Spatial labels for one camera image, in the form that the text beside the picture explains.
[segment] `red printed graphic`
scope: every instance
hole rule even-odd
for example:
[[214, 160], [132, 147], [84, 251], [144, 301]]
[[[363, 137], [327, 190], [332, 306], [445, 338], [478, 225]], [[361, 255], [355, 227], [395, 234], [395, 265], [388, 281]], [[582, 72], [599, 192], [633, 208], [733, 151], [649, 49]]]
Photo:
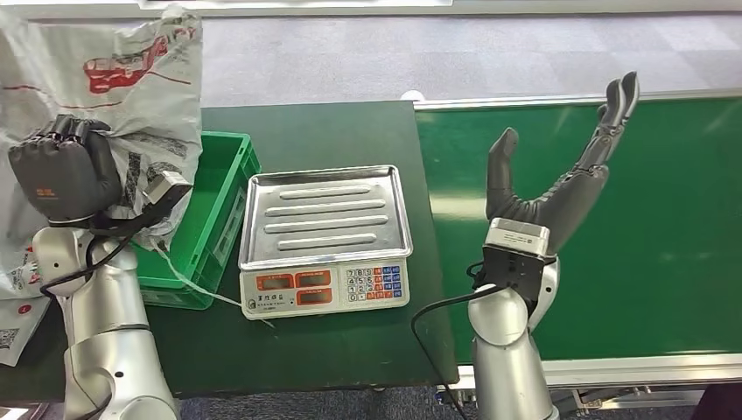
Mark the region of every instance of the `red printed graphic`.
[[90, 59], [83, 65], [90, 92], [104, 94], [112, 88], [133, 86], [150, 71], [155, 57], [167, 54], [167, 37], [157, 37], [151, 47], [133, 54]]

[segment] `scale keypad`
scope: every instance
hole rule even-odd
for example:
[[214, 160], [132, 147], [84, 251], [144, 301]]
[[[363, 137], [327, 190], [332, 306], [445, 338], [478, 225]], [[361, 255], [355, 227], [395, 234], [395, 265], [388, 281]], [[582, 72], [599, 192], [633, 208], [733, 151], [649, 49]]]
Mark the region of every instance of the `scale keypad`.
[[346, 293], [349, 302], [401, 298], [402, 272], [399, 265], [346, 269]]

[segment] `plastic bag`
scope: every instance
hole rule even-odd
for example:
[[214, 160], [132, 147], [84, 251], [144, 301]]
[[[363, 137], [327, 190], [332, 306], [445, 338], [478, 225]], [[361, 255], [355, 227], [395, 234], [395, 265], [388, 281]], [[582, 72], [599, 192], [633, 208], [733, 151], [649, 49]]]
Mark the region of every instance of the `plastic bag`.
[[31, 244], [19, 252], [0, 254], [0, 262], [0, 300], [41, 296], [41, 275]]
[[[123, 185], [111, 217], [141, 214], [143, 191], [161, 171], [193, 182], [201, 153], [201, 41], [200, 19], [177, 6], [132, 29], [33, 24], [0, 11], [0, 202], [16, 206], [16, 214], [36, 213], [18, 197], [7, 149], [57, 114], [111, 127]], [[151, 239], [169, 248], [189, 199], [135, 240], [147, 249]], [[29, 218], [20, 226], [0, 220], [0, 232], [35, 232], [38, 220]], [[0, 251], [11, 246], [5, 242]]]
[[0, 363], [16, 366], [49, 302], [48, 297], [0, 301]]

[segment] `robotic arm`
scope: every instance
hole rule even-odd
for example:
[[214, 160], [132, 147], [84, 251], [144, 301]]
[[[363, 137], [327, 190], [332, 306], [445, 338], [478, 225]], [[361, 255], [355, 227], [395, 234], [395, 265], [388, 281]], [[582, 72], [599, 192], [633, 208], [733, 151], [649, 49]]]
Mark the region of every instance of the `robotic arm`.
[[557, 420], [531, 332], [559, 285], [557, 252], [582, 223], [608, 178], [613, 154], [639, 98], [636, 73], [612, 81], [598, 127], [575, 165], [541, 197], [513, 191], [510, 158], [518, 143], [506, 129], [489, 151], [484, 262], [469, 303], [479, 418]]
[[163, 172], [140, 216], [109, 219], [103, 211], [122, 187], [103, 130], [102, 122], [59, 115], [8, 152], [25, 196], [50, 224], [33, 248], [42, 291], [57, 299], [65, 321], [64, 418], [177, 419], [128, 242], [167, 216], [191, 185]]

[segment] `qr code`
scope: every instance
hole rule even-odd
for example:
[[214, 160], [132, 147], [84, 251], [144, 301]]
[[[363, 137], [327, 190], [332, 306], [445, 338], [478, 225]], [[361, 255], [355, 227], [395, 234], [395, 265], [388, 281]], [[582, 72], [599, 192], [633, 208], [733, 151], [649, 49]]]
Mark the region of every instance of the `qr code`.
[[15, 340], [18, 335], [18, 331], [20, 330], [17, 328], [11, 330], [0, 330], [0, 350], [10, 350], [13, 340]]

